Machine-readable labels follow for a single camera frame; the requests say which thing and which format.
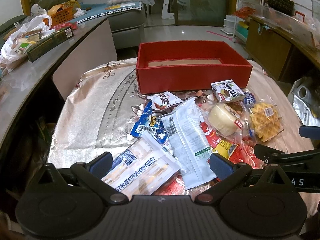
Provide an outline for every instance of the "barcode sticker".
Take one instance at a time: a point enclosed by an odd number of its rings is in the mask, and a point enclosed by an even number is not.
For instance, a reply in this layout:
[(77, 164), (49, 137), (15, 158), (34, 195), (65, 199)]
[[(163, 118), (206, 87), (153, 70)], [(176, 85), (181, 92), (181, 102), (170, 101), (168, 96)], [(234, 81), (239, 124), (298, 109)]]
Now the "barcode sticker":
[(168, 137), (171, 137), (172, 135), (177, 133), (176, 126), (174, 125), (174, 122), (170, 123), (165, 130), (167, 131)]
[(151, 135), (155, 135), (157, 129), (155, 127), (150, 127), (150, 126), (146, 126), (146, 125), (139, 125), (136, 129), (137, 133), (143, 133), (144, 131), (147, 131)]
[(274, 113), (273, 113), (272, 108), (268, 107), (268, 108), (264, 109), (264, 114), (266, 115), (266, 117), (269, 117), (269, 116), (272, 116)]
[(69, 37), (72, 36), (71, 28), (69, 28), (69, 29), (66, 30), (66, 35), (67, 35), (67, 38), (69, 38)]
[(231, 154), (233, 154), (233, 151), (235, 150), (236, 146), (237, 146), (236, 144), (231, 145), (230, 149), (228, 150), (229, 156), (231, 156)]

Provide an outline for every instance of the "blue blanket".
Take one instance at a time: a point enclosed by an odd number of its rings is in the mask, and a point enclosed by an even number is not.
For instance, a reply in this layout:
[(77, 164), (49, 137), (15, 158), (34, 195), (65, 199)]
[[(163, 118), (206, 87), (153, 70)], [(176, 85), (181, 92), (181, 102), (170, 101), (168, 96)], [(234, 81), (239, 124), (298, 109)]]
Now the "blue blanket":
[(86, 14), (79, 16), (77, 18), (72, 19), (71, 23), (76, 22), (77, 24), (86, 22), (95, 18), (99, 18), (102, 16), (129, 11), (129, 10), (142, 10), (142, 2), (141, 1), (132, 1), (126, 3), (120, 3), (116, 5), (108, 6), (106, 3), (97, 3), (97, 4), (80, 4), (81, 9), (86, 9), (91, 7), (92, 9), (87, 11)]

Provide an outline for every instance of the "red box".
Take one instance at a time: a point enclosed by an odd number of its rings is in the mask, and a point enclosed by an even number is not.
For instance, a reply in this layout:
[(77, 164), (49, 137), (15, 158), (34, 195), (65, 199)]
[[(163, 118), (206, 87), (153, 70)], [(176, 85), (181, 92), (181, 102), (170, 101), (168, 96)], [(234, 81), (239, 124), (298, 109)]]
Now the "red box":
[(244, 88), (251, 70), (251, 64), (223, 41), (141, 43), (136, 66), (142, 94), (211, 89), (211, 83), (227, 79)]

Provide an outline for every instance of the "green box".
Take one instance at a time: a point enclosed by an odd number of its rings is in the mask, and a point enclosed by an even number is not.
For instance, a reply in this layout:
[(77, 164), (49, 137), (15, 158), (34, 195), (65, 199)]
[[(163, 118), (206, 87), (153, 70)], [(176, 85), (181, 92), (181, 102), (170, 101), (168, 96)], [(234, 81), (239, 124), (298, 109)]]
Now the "green box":
[(35, 62), (42, 55), (46, 54), (48, 51), (63, 43), (64, 41), (73, 37), (73, 31), (71, 27), (62, 28), (48, 37), (38, 41), (36, 44), (32, 45), (27, 49), (27, 55), (31, 62)]

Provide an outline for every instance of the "floor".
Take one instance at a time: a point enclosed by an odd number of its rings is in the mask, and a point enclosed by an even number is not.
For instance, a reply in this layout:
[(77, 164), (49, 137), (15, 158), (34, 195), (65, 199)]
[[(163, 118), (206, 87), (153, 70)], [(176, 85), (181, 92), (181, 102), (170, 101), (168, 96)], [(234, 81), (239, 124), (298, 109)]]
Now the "floor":
[(224, 41), (235, 49), (242, 57), (248, 59), (249, 55), (244, 50), (244, 44), (221, 31), (220, 27), (193, 26), (193, 25), (170, 25), (145, 27), (145, 42), (153, 41), (180, 41), (180, 40), (202, 40), (202, 41)]
[(161, 13), (154, 13), (154, 14), (148, 14), (147, 21), (144, 26), (146, 28), (146, 27), (163, 26), (163, 25), (174, 25), (174, 20), (161, 19)]

